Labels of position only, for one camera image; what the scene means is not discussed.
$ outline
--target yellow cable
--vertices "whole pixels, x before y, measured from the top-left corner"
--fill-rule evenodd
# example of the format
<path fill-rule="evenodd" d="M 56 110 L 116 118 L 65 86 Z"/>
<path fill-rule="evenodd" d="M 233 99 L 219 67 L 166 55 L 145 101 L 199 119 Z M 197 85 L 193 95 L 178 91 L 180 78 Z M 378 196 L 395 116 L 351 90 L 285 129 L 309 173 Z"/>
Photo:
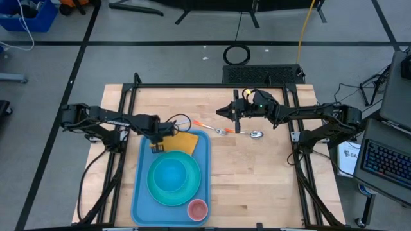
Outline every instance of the yellow cable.
<path fill-rule="evenodd" d="M 314 3 L 315 3 L 315 0 L 312 1 L 311 6 L 310 6 L 310 10 L 308 11 L 308 14 L 307 14 L 307 17 L 306 17 L 306 21 L 304 22 L 304 26 L 302 26 L 300 41 L 298 42 L 298 53 L 297 53 L 297 61 L 296 61 L 297 64 L 300 61 L 302 37 L 304 36 L 304 31 L 306 30 L 307 22 L 308 22 L 308 19 L 310 18 L 311 11 L 313 10 Z"/>

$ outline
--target wooden table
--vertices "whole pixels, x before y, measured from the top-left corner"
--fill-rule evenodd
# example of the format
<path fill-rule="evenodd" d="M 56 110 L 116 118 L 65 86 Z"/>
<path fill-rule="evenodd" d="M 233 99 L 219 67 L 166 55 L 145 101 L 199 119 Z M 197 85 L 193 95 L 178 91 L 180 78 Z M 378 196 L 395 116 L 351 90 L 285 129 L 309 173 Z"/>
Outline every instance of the wooden table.
<path fill-rule="evenodd" d="M 121 88 L 122 85 L 106 85 L 101 107 L 117 111 Z M 270 92 L 278 102 L 284 103 L 281 89 L 261 90 Z M 297 90 L 301 106 L 317 103 L 312 85 L 298 85 Z M 134 114 L 158 114 L 165 121 L 174 114 L 185 113 L 192 119 L 217 128 L 234 128 L 230 120 L 215 114 L 216 109 L 227 106 L 231 101 L 232 88 L 140 88 L 137 90 Z M 320 125 L 320 120 L 304 121 L 305 129 L 308 130 Z M 295 169 L 286 162 L 292 152 L 288 126 L 282 124 L 273 130 L 268 120 L 253 118 L 242 119 L 241 128 L 261 130 L 265 136 L 254 140 L 246 135 L 220 136 L 211 130 L 204 130 L 211 138 L 211 215 L 205 226 L 256 227 L 256 223 L 262 223 L 267 228 L 303 227 Z M 137 226 L 130 217 L 130 206 L 140 139 L 141 136 L 130 134 L 116 226 Z M 91 144 L 87 164 L 102 150 L 101 143 Z M 325 144 L 317 144 L 314 150 L 328 155 Z M 83 216 L 101 194 L 108 156 L 99 159 L 85 177 L 81 203 Z M 345 223 L 331 162 L 324 157 L 311 155 L 311 163 L 320 198 L 335 217 Z M 315 223 L 312 201 L 306 195 L 311 223 Z M 108 221 L 111 202 L 109 198 L 104 221 Z"/>

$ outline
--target blue tray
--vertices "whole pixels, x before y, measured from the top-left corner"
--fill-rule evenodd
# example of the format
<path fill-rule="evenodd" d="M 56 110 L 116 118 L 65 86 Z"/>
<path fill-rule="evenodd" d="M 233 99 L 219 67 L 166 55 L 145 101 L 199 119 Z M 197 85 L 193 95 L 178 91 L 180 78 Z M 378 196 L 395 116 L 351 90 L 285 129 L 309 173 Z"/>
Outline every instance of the blue tray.
<path fill-rule="evenodd" d="M 210 216 L 210 185 L 211 185 L 211 150 L 210 138 L 201 130 L 190 130 L 190 133 L 198 136 L 198 142 L 193 152 L 193 158 L 197 161 L 201 171 L 200 188 L 191 200 L 201 199 L 207 203 L 208 214 L 202 221 L 193 221 L 187 214 L 187 206 L 191 201 L 179 206 L 165 206 L 157 202 L 147 189 L 147 173 L 152 162 L 162 154 L 153 154 L 150 141 L 141 139 L 139 160 L 134 182 L 133 200 L 131 205 L 131 217 L 139 226 L 149 227 L 199 227 Z"/>

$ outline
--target table leg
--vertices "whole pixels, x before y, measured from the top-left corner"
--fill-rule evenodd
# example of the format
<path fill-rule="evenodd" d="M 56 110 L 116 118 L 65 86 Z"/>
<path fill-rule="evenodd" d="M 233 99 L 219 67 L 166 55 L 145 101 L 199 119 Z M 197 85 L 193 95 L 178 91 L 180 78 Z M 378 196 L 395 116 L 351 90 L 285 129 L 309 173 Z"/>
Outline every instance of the table leg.
<path fill-rule="evenodd" d="M 371 215 L 372 209 L 374 208 L 374 201 L 375 201 L 376 194 L 372 194 L 371 196 L 367 197 L 367 201 L 365 202 L 364 213 L 362 218 L 355 219 L 355 223 L 360 228 L 365 228 L 371 222 Z"/>

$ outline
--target silver spoon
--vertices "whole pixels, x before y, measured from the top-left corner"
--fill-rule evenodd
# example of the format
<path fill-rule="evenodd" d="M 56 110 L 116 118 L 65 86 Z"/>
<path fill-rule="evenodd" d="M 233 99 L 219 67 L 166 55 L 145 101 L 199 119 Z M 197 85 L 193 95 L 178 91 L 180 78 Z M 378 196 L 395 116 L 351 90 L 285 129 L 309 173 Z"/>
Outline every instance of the silver spoon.
<path fill-rule="evenodd" d="M 224 129 L 226 132 L 229 132 L 229 133 L 236 133 L 234 130 L 232 130 L 232 129 Z M 264 133 L 263 132 L 261 132 L 261 131 L 252 131 L 252 132 L 240 132 L 240 134 L 246 134 L 246 135 L 249 135 L 251 138 L 253 138 L 253 139 L 259 139 L 259 138 L 261 138 L 262 136 L 264 136 Z"/>

